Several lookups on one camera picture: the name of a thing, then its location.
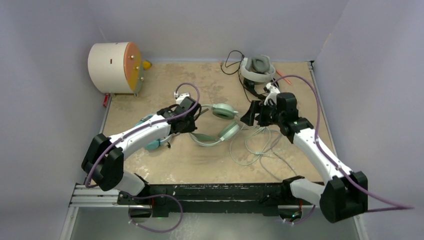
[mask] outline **white cylinder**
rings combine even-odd
[[[142,60],[133,42],[96,43],[88,54],[88,73],[96,88],[105,94],[133,94]]]

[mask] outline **cable connector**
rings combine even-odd
[[[176,103],[176,104],[181,104],[181,102],[182,102],[185,98],[187,98],[187,97],[190,97],[190,93],[188,93],[188,92],[181,93],[181,95],[177,95],[177,96],[175,97],[175,103]]]

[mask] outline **beige tabletop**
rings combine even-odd
[[[283,74],[302,76],[312,82],[305,62],[274,63]],[[226,103],[244,115],[250,106],[240,85],[237,75],[225,75],[218,63],[156,63],[145,71],[144,83],[138,97],[116,95],[112,98],[103,133],[106,136],[124,132],[134,126],[142,117],[175,104],[175,88],[183,82],[195,84],[200,90],[201,104]],[[291,78],[292,85],[281,80],[281,92],[291,92],[297,98],[299,116],[307,118],[313,125],[317,119],[317,105],[311,89],[303,81]],[[190,92],[196,98],[196,92],[189,86],[183,86],[180,93]],[[255,98],[247,93],[251,100]],[[196,121],[196,133],[216,136],[230,121],[206,112]],[[321,115],[319,136],[332,149],[331,141]],[[245,148],[245,138],[255,129],[243,130],[233,140],[232,153],[242,162],[249,163],[256,158]],[[272,140],[278,137],[272,134]],[[254,136],[248,142],[253,151],[261,151],[269,133]],[[199,183],[266,183],[277,182],[267,173],[259,161],[242,166],[233,161],[229,153],[230,141],[213,147],[199,146],[188,134],[174,137],[171,148],[161,146],[148,152],[144,148],[131,155],[124,163],[124,168],[137,173],[153,184],[199,184]],[[310,181],[321,181],[321,177],[307,157],[283,137],[274,150],[296,171]],[[295,176],[293,171],[279,158],[272,154],[264,157],[263,164],[278,178]]]

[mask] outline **red clip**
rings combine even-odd
[[[103,107],[105,108],[108,106],[108,99],[109,99],[109,94],[104,95]]]

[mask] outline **orange stick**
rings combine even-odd
[[[276,69],[275,71],[278,73],[278,75],[279,75],[280,77],[282,77],[282,76],[283,76],[283,74],[282,74],[280,71],[278,71],[277,69]],[[288,84],[292,85],[292,83],[290,82],[290,80],[288,80],[287,78],[283,78],[283,79],[284,79],[284,81],[286,81]]]

